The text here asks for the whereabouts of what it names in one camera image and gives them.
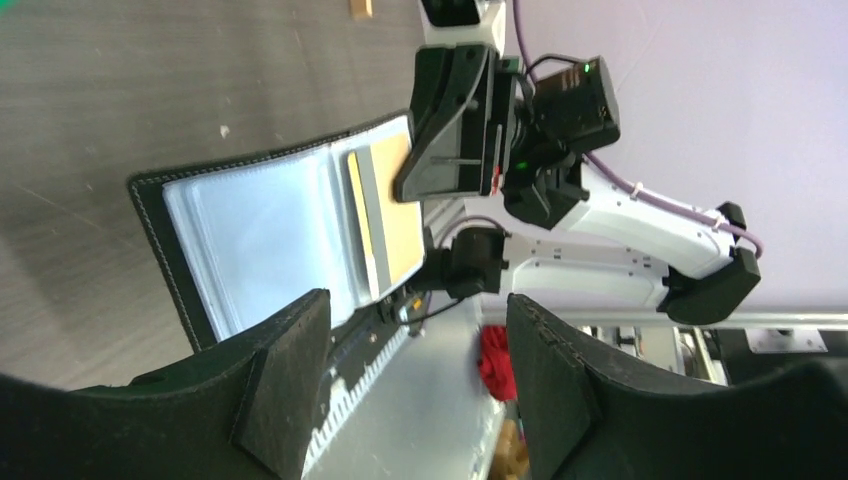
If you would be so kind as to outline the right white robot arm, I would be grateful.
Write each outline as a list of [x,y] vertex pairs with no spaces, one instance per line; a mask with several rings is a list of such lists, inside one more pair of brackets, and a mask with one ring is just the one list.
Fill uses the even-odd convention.
[[726,320],[761,279],[762,243],[741,207],[702,210],[629,182],[596,155],[621,135],[604,58],[533,66],[483,43],[415,57],[412,149],[393,185],[403,202],[499,195],[514,219],[600,238],[545,243],[494,220],[429,239],[411,292],[456,301],[531,289],[609,293],[691,326]]

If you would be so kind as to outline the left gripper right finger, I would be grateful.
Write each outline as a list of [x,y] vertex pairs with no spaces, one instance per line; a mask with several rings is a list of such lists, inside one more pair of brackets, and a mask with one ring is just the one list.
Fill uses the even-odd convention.
[[522,294],[508,346],[536,479],[843,479],[847,364],[804,361],[737,386],[659,368]]

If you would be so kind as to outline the slotted metal rail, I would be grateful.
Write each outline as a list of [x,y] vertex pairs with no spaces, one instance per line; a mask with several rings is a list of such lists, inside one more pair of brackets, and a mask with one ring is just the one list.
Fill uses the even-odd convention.
[[307,478],[406,342],[405,326],[362,326],[335,336],[320,384],[301,477]]

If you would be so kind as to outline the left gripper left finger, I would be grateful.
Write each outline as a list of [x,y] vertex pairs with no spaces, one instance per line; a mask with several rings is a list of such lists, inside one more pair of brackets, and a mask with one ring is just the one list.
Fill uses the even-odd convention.
[[1,379],[5,479],[297,479],[330,334],[314,289],[122,387]]

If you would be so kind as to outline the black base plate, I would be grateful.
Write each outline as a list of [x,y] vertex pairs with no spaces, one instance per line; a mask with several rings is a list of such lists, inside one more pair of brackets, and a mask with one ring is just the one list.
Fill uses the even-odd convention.
[[336,417],[356,408],[401,341],[400,324],[423,316],[427,294],[391,295],[358,309],[330,334],[330,350],[319,384],[315,413]]

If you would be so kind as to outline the black leather card holder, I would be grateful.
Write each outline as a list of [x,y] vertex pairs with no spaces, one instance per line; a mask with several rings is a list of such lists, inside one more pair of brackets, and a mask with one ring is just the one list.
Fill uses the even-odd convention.
[[343,158],[406,133],[398,111],[301,144],[142,172],[127,182],[195,351],[266,320],[313,289],[332,327],[374,300]]

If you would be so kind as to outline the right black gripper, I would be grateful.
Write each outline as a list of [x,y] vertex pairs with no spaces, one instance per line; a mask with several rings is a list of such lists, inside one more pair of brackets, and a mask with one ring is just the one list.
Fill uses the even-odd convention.
[[485,43],[416,52],[412,146],[393,193],[401,202],[476,196],[486,173],[487,194],[502,194],[512,217],[552,230],[589,198],[583,155],[621,136],[609,70],[601,56],[564,57],[566,68],[533,81],[516,57],[494,73],[496,53]]

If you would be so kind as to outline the red cloth in background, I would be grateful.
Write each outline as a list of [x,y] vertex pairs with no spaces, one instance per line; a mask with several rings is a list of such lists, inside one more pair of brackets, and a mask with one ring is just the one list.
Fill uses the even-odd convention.
[[505,326],[482,327],[478,371],[483,384],[495,400],[509,402],[517,398]]

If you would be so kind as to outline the gold striped card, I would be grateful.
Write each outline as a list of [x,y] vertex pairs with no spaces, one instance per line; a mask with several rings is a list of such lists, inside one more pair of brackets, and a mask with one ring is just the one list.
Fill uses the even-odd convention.
[[343,158],[352,189],[368,290],[381,300],[423,265],[422,206],[394,197],[394,180],[411,151],[406,133],[359,146]]

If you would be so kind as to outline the wooden drying rack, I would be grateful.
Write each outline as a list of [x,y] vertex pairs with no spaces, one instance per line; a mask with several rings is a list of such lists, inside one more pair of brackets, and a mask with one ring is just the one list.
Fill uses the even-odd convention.
[[370,19],[373,17],[372,0],[349,0],[351,17],[355,20]]

